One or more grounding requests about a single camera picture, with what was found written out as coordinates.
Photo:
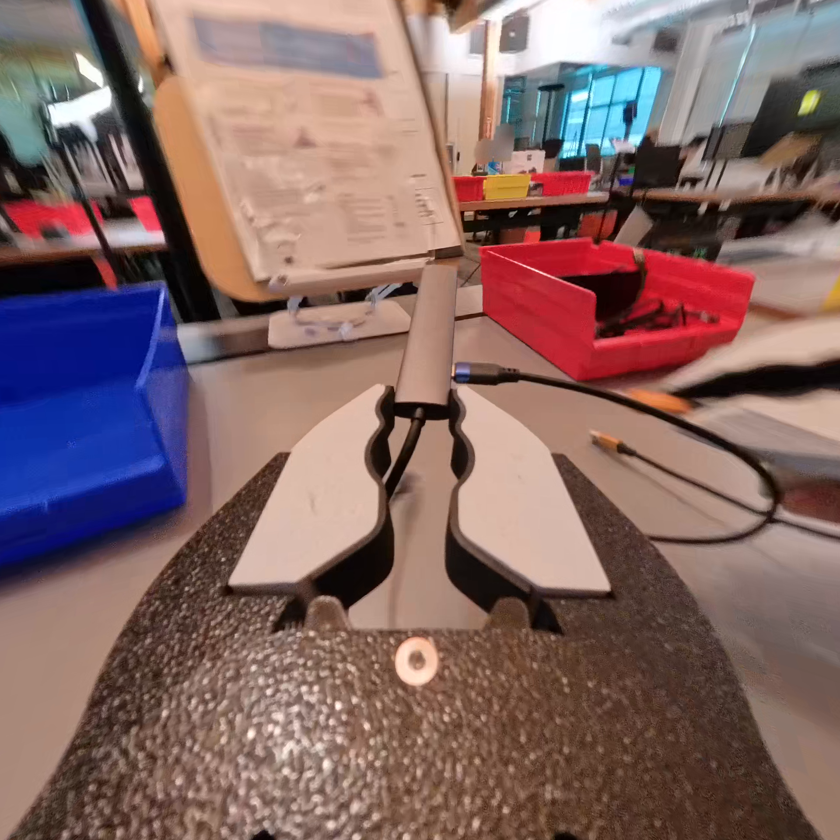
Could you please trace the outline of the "grey USB hub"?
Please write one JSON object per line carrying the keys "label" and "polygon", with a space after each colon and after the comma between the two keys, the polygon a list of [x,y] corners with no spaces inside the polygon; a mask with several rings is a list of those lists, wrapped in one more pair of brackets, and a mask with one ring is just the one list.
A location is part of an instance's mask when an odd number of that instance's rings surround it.
{"label": "grey USB hub", "polygon": [[457,289],[453,266],[423,270],[395,384],[398,417],[409,418],[416,410],[422,410],[426,419],[448,415]]}

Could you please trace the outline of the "blue plastic bin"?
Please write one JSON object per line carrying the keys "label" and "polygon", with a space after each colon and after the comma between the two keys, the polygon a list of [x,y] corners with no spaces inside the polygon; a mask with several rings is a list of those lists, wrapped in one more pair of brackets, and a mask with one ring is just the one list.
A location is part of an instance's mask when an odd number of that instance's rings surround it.
{"label": "blue plastic bin", "polygon": [[184,505],[190,376],[161,282],[2,300],[2,575]]}

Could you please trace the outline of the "black cable blue-ringed plug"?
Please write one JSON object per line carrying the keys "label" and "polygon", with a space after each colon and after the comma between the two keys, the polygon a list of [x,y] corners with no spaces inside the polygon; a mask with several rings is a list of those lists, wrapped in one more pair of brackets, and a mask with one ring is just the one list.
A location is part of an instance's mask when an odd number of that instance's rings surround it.
{"label": "black cable blue-ringed plug", "polygon": [[645,404],[618,392],[597,389],[571,381],[563,381],[559,378],[549,377],[547,375],[520,371],[504,367],[499,364],[458,361],[454,363],[451,375],[452,381],[459,385],[499,386],[525,382],[534,385],[547,386],[562,391],[588,396],[599,401],[621,406],[637,414],[652,417],[659,422],[681,430],[689,436],[698,439],[705,445],[718,448],[719,450],[728,453],[731,457],[734,457],[747,466],[752,473],[756,475],[766,492],[769,505],[765,509],[754,511],[752,513],[753,516],[756,517],[756,522],[749,528],[705,538],[648,534],[647,539],[651,543],[696,547],[711,547],[740,543],[757,536],[759,533],[770,529],[772,526],[780,526],[782,524],[779,512],[783,500],[783,492],[776,478],[774,478],[770,471],[763,465],[763,462],[758,456],[752,454],[745,447],[740,446],[739,444],[736,444],[707,428],[698,426],[681,418],[680,416],[667,413],[662,409]]}

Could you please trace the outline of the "grey desk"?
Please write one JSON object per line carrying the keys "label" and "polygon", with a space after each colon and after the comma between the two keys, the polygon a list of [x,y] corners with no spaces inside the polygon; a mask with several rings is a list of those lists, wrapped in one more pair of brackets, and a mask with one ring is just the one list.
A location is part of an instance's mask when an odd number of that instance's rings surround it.
{"label": "grey desk", "polygon": [[[371,385],[394,382],[404,344],[193,366],[186,505],[2,577],[2,838],[55,771],[115,640],[169,560],[274,456]],[[705,536],[750,518],[636,461],[618,463],[591,431],[760,504],[741,464],[651,418],[539,385],[480,392],[568,456],[644,532]],[[774,527],[736,545],[661,551],[727,648],[802,810],[824,838],[838,838],[838,542]]]}

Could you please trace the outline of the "black pole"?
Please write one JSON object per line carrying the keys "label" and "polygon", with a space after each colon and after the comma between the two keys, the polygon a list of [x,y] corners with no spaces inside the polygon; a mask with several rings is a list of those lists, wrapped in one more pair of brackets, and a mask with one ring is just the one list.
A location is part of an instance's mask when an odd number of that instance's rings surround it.
{"label": "black pole", "polygon": [[216,299],[201,268],[151,111],[140,92],[134,62],[106,2],[76,1],[75,6],[103,66],[146,192],[161,223],[171,264],[166,282],[175,307],[185,322],[219,320]]}

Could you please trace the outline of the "background wooden table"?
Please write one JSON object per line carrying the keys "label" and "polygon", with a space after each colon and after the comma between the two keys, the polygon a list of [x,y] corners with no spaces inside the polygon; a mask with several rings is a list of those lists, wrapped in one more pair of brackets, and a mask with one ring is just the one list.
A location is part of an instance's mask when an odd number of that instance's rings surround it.
{"label": "background wooden table", "polygon": [[557,196],[527,196],[460,203],[461,226],[465,235],[484,234],[491,244],[502,240],[518,242],[508,235],[514,230],[549,228],[566,236],[578,230],[586,214],[609,209],[609,192],[588,192]]}

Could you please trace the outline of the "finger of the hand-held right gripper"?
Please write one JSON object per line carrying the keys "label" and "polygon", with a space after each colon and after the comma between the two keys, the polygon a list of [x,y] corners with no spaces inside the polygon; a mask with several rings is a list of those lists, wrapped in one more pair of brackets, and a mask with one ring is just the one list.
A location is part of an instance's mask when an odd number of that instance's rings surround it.
{"label": "finger of the hand-held right gripper", "polygon": [[724,401],[690,418],[756,453],[838,460],[839,401]]}
{"label": "finger of the hand-held right gripper", "polygon": [[839,316],[779,322],[709,351],[659,389],[690,402],[839,390]]}

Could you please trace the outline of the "white stand base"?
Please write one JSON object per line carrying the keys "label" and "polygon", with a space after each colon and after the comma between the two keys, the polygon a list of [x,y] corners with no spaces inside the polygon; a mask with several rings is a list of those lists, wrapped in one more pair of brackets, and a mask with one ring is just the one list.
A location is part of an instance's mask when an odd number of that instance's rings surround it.
{"label": "white stand base", "polygon": [[269,316],[267,345],[271,350],[297,350],[407,333],[411,317],[391,299],[400,286],[374,287],[360,301],[305,308],[300,298],[291,298],[286,310]]}

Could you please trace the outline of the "black monitor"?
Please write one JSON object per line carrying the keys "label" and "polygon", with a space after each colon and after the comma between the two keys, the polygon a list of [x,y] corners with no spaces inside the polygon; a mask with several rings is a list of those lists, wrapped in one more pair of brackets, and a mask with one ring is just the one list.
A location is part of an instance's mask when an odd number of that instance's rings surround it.
{"label": "black monitor", "polygon": [[635,152],[633,190],[675,187],[683,165],[681,152],[680,145],[660,146],[645,139]]}

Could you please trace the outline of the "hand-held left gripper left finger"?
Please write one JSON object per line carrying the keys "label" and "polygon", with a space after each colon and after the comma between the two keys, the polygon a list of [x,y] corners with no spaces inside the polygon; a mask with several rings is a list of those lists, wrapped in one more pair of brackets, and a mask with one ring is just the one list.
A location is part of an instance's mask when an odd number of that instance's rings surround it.
{"label": "hand-held left gripper left finger", "polygon": [[394,419],[393,387],[373,385],[295,444],[228,579],[232,592],[352,607],[386,580]]}

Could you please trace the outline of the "red plastic bin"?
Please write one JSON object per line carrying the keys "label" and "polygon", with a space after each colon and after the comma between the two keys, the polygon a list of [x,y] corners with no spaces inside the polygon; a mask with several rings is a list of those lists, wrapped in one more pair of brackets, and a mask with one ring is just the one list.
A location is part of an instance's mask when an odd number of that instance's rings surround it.
{"label": "red plastic bin", "polygon": [[734,340],[754,274],[590,238],[481,250],[484,313],[579,382],[673,369]]}

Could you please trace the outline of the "black cable orange plug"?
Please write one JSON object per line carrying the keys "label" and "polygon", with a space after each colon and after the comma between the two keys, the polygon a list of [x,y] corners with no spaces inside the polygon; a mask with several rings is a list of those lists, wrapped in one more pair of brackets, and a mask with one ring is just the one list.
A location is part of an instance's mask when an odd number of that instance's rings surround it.
{"label": "black cable orange plug", "polygon": [[694,410],[694,405],[690,400],[665,392],[633,390],[627,392],[626,396],[636,403],[669,415],[685,416]]}
{"label": "black cable orange plug", "polygon": [[679,473],[678,471],[670,469],[669,467],[660,464],[656,460],[640,454],[634,448],[628,446],[624,441],[617,437],[613,437],[607,434],[591,430],[590,438],[591,443],[594,446],[598,447],[599,449],[605,452],[614,453],[616,455],[620,455],[626,458],[638,460],[646,466],[655,469],[661,474],[669,476],[670,478],[673,478],[685,485],[688,485],[689,487],[694,487],[697,490],[705,492],[708,495],[719,499],[720,501],[726,502],[732,507],[738,508],[742,511],[746,511],[755,517],[762,517],[763,519],[766,519],[768,522],[771,523],[778,521],[777,517],[775,517],[775,515],[771,513],[770,509],[762,511],[744,501],[741,501],[726,493],[723,493],[722,491],[717,490],[701,481],[692,479],[684,474]]}

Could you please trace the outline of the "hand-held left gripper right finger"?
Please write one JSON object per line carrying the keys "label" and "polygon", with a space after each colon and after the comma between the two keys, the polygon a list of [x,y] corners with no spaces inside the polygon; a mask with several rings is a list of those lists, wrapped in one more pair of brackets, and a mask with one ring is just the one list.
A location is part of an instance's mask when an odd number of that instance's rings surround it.
{"label": "hand-held left gripper right finger", "polygon": [[602,599],[612,587],[553,455],[512,415],[467,385],[450,393],[445,568],[483,611],[515,599]]}

